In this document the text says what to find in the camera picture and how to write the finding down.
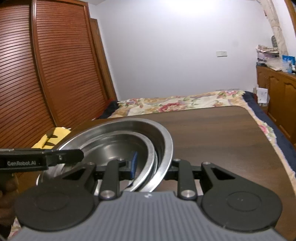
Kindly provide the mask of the left hand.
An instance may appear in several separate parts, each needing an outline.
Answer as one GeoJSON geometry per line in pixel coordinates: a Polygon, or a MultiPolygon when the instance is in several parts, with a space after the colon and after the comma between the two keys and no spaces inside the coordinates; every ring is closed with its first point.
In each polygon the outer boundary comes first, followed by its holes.
{"type": "Polygon", "coordinates": [[[18,179],[15,174],[1,174],[1,235],[8,236],[15,220],[14,203],[18,195],[18,179]]]}

